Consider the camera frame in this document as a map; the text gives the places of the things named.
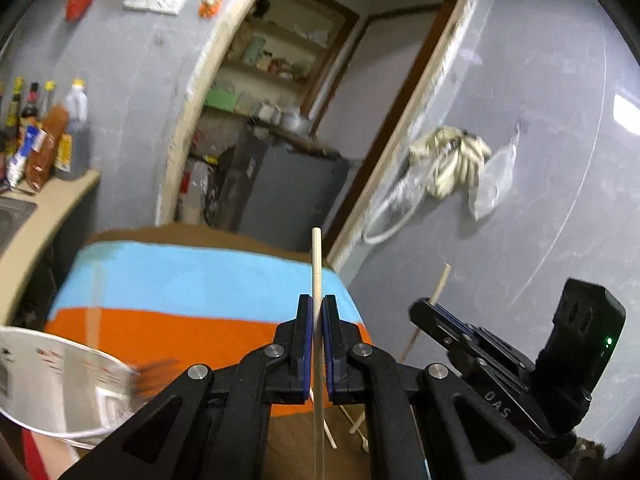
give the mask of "metal screw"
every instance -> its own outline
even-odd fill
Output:
[[[371,352],[373,352],[373,348],[371,348],[371,346],[366,343],[356,343],[355,345],[353,345],[353,348],[351,348],[351,350],[353,350],[354,354],[359,355],[360,357],[366,357],[368,355],[371,355]]]
[[[209,370],[207,369],[207,367],[205,365],[193,365],[187,371],[187,375],[191,379],[196,379],[196,380],[197,379],[204,379],[207,376],[208,373],[209,373]]]
[[[449,375],[449,369],[440,363],[434,363],[428,368],[429,375],[434,379],[444,379]]]
[[[284,346],[277,343],[271,343],[264,347],[264,354],[267,357],[280,357],[284,354]]]

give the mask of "cooking pot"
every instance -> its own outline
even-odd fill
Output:
[[[287,111],[283,112],[278,126],[287,133],[303,137],[309,133],[311,121],[301,116],[299,111]]]

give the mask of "countertop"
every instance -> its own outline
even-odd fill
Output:
[[[35,202],[38,207],[0,256],[0,324],[6,324],[14,313],[36,263],[65,219],[99,180],[100,172],[89,170],[72,182],[51,178],[34,196],[17,191],[2,195]],[[30,190],[24,181],[18,188]]]

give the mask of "sauce bottle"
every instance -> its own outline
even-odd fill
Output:
[[[49,110],[51,110],[51,104],[53,102],[53,91],[56,89],[55,81],[47,81],[44,83],[44,89],[46,94],[44,94],[44,99],[42,100],[42,105],[40,106],[40,111],[38,112],[38,122],[36,126],[41,128],[42,121],[48,115]]]
[[[27,95],[27,102],[24,104],[22,114],[20,115],[20,131],[18,132],[18,138],[20,144],[24,142],[24,134],[27,131],[27,126],[35,126],[38,119],[38,83],[33,82],[29,87],[29,94]]]
[[[20,94],[22,94],[22,85],[24,78],[17,77],[14,81],[14,95],[9,103],[9,111],[6,115],[6,128],[4,134],[6,136],[6,154],[12,156],[18,149],[18,110],[20,109]]]
[[[89,167],[89,122],[84,81],[75,79],[71,92],[66,96],[69,122],[58,145],[56,177],[75,180],[83,176]]]

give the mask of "kitchen shelf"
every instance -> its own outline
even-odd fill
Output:
[[[246,74],[249,74],[252,76],[259,76],[265,79],[266,81],[270,81],[275,84],[286,86],[288,88],[291,88],[294,91],[299,91],[304,86],[303,82],[283,79],[281,77],[278,77],[276,74],[271,74],[266,70],[260,70],[256,66],[247,65],[242,61],[238,61],[238,60],[225,59],[223,66],[231,70],[236,70],[238,72],[245,72]]]
[[[241,114],[241,113],[239,113],[239,112],[235,112],[235,111],[233,111],[233,110],[225,110],[224,108],[218,108],[218,107],[217,107],[217,106],[215,106],[215,105],[207,105],[207,104],[205,103],[205,104],[204,104],[204,106],[205,106],[205,107],[207,107],[207,108],[211,108],[212,110],[215,110],[215,111],[217,111],[217,112],[221,112],[221,113],[223,113],[223,114],[235,115],[235,116],[237,116],[237,117],[244,117],[244,118],[247,118],[247,119],[251,119],[251,117],[252,117],[251,115],[248,115],[248,114]]]
[[[315,53],[327,51],[327,47],[322,46],[315,41],[308,40],[307,38],[302,38],[292,30],[284,28],[277,23],[267,22],[265,20],[261,20],[260,18],[253,17],[247,18],[247,21],[251,23],[256,30],[261,30],[265,34],[275,36],[283,41],[286,41],[287,43],[292,43],[300,48],[304,48],[305,50],[309,50]]]

